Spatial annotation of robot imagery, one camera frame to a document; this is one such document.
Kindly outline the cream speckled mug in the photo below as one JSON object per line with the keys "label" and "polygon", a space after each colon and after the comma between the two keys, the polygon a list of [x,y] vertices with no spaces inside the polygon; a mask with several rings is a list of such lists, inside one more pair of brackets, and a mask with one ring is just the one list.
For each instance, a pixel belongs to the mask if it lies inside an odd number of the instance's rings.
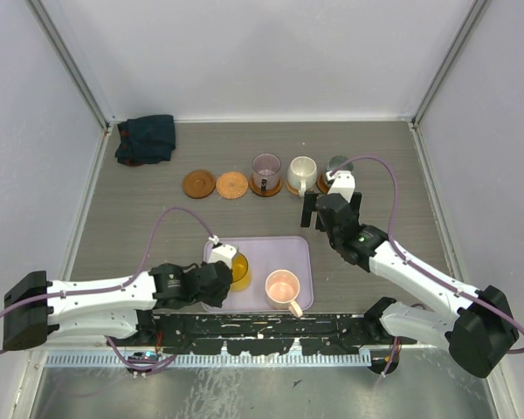
{"label": "cream speckled mug", "polygon": [[308,191],[312,191],[317,182],[318,166],[316,162],[308,156],[298,156],[292,159],[286,180],[304,179],[308,183]]}

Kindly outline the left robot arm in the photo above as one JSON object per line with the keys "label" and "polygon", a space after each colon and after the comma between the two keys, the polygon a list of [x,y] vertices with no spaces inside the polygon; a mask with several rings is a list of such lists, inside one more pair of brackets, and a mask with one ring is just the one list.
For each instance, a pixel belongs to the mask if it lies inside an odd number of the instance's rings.
{"label": "left robot arm", "polygon": [[179,310],[199,302],[220,307],[231,282],[231,268],[224,262],[161,264],[141,272],[131,285],[124,285],[122,278],[50,281],[45,271],[34,271],[4,296],[3,350],[101,336],[129,338],[146,346],[157,335],[152,311]]}

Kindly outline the grey-green mug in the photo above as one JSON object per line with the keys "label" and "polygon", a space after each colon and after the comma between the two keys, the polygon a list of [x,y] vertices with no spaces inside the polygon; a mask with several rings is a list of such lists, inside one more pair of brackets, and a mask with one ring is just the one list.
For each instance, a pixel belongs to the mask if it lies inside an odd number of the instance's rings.
{"label": "grey-green mug", "polygon": [[334,171],[337,168],[339,168],[340,171],[349,171],[352,173],[354,170],[354,164],[352,162],[348,162],[348,157],[344,155],[336,155],[328,161],[323,173],[326,174],[327,172]]}

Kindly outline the wooden coaster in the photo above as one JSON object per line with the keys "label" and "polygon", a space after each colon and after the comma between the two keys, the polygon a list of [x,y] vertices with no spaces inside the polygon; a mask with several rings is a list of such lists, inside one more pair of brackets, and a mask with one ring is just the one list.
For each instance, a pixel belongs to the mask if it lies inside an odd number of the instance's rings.
{"label": "wooden coaster", "polygon": [[193,199],[203,199],[209,196],[216,187],[215,176],[203,169],[189,172],[183,178],[183,192]]}
{"label": "wooden coaster", "polygon": [[281,191],[281,189],[283,187],[283,180],[282,180],[282,177],[280,177],[279,181],[278,181],[278,184],[277,184],[277,186],[275,188],[269,189],[269,190],[262,190],[261,188],[259,188],[254,183],[254,178],[251,175],[250,178],[249,178],[249,187],[250,187],[250,190],[257,196],[260,196],[260,197],[272,197],[272,196],[277,195]]}
{"label": "wooden coaster", "polygon": [[318,180],[317,180],[317,187],[319,189],[319,191],[322,193],[322,194],[327,194],[330,187],[326,184],[325,182],[325,177],[323,176],[323,174],[319,174],[319,177],[318,177]]}

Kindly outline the yellow mug black handle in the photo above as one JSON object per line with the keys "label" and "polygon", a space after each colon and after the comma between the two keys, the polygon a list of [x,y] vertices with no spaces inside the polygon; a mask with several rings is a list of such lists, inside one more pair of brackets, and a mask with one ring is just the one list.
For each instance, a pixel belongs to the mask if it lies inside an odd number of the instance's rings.
{"label": "yellow mug black handle", "polygon": [[232,261],[231,267],[232,282],[230,286],[231,292],[242,292],[252,281],[252,275],[248,259],[242,254],[237,254]]}

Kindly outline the purple mug black handle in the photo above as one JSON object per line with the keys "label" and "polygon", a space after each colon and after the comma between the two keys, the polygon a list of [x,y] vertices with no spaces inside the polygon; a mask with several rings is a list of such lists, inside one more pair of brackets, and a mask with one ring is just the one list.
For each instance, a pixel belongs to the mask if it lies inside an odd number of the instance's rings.
{"label": "purple mug black handle", "polygon": [[281,161],[277,155],[263,153],[252,161],[252,179],[257,188],[266,192],[279,184]]}

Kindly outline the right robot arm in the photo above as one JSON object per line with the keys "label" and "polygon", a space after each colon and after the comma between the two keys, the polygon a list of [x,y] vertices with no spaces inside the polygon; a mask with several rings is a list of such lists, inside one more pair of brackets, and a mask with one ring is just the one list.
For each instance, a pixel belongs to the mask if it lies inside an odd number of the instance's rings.
{"label": "right robot arm", "polygon": [[486,378],[519,338],[506,295],[489,285],[480,290],[415,258],[386,232],[360,223],[362,195],[346,201],[338,193],[308,192],[300,225],[326,233],[348,264],[388,279],[425,304],[425,309],[382,297],[364,314],[369,339],[383,344],[409,338],[445,350],[467,373]]}

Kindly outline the woven rattan coaster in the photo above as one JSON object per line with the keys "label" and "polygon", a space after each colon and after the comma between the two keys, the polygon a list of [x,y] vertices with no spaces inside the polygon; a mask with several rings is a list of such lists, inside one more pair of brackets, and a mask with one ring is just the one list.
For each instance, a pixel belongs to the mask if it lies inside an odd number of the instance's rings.
{"label": "woven rattan coaster", "polygon": [[249,189],[245,175],[237,171],[220,175],[216,182],[216,190],[224,199],[233,200],[243,196]]}
{"label": "woven rattan coaster", "polygon": [[308,183],[304,179],[293,179],[291,182],[287,180],[286,186],[292,194],[299,197],[304,197],[308,191]]}

